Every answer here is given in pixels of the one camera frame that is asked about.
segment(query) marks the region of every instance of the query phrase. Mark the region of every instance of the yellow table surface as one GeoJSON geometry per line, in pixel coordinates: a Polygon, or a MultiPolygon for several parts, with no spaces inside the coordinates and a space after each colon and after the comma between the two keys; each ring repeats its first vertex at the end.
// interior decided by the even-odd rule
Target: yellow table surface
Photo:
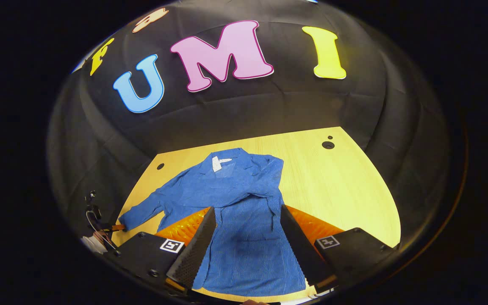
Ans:
{"type": "MultiPolygon", "coordinates": [[[[360,227],[390,247],[399,243],[400,220],[393,197],[372,162],[341,127],[281,133],[158,154],[131,191],[120,216],[183,170],[201,163],[210,153],[236,147],[250,154],[273,155],[283,160],[280,191],[287,205],[343,230],[360,227]],[[331,141],[335,147],[323,148],[324,141],[331,141]],[[157,170],[159,164],[165,166],[157,170]]],[[[164,215],[161,212],[129,232],[114,232],[112,241],[121,245],[141,231],[155,234],[164,215]]],[[[231,301],[250,299],[204,288],[195,291],[231,301]]],[[[314,287],[308,286],[292,294],[252,299],[283,302],[315,293],[314,287]]]]}

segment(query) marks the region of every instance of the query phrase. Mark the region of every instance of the cable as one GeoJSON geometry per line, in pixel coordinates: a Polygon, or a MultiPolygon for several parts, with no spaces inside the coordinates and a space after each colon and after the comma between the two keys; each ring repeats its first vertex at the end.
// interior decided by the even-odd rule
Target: cable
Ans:
{"type": "MultiPolygon", "coordinates": [[[[88,213],[93,213],[93,212],[92,211],[86,211],[86,218],[88,219],[89,225],[91,226],[91,228],[93,228],[93,232],[95,234],[95,233],[97,233],[97,230],[93,226],[92,222],[90,222],[90,220],[88,218],[88,213]]],[[[109,241],[107,241],[106,238],[104,238],[101,234],[99,234],[99,235],[101,236],[101,238],[103,238],[107,242],[107,244],[109,244],[113,249],[116,250],[116,248],[109,241]]]]}

